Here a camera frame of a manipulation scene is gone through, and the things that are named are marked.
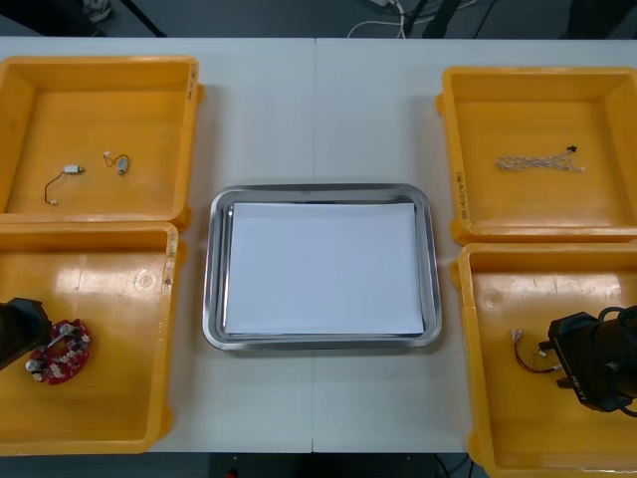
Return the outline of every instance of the black electronic device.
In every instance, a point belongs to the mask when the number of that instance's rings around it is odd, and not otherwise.
[[[604,321],[610,313],[617,318]],[[572,388],[579,401],[599,411],[627,408],[637,397],[637,306],[609,307],[598,318],[584,312],[553,321],[541,351],[554,350],[567,377],[557,385]]]
[[[45,346],[51,322],[42,303],[12,299],[0,304],[0,370],[38,346]]]

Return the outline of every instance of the yellow bin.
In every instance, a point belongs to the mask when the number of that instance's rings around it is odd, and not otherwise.
[[[191,57],[16,57],[0,67],[0,223],[190,222]],[[129,158],[125,175],[108,167]],[[65,166],[80,175],[62,175]]]
[[[470,242],[637,238],[637,76],[630,69],[450,68],[444,118],[452,234]],[[583,172],[502,171],[565,152]]]
[[[0,371],[0,455],[140,453],[170,429],[185,252],[168,223],[0,227],[0,302],[41,301],[51,322],[81,319],[94,338],[67,383],[35,382],[28,356]]]
[[[637,303],[637,244],[471,244],[452,266],[465,333],[472,458],[492,477],[637,473],[636,422],[579,403],[516,362],[511,329],[531,359],[551,321]],[[541,367],[557,359],[538,358]]]

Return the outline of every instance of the white paper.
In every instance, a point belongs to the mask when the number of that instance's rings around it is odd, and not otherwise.
[[[413,205],[235,204],[226,332],[422,334]]]

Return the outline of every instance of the stainless steel tray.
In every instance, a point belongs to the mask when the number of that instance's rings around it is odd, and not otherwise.
[[[225,331],[230,248],[235,203],[393,204],[413,203],[424,333],[420,335],[247,335]],[[237,186],[212,202],[206,259],[203,332],[223,351],[379,349],[424,347],[442,328],[440,291],[429,200],[408,184],[300,184]]]

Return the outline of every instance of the table surface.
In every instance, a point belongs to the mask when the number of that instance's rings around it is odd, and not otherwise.
[[[192,226],[177,303],[172,431],[154,451],[443,452],[471,411],[449,265],[451,195],[434,109],[453,65],[637,66],[628,41],[0,39],[11,55],[192,55],[198,116]],[[210,202],[236,184],[407,182],[431,200],[443,332],[419,351],[233,356],[201,333]]]

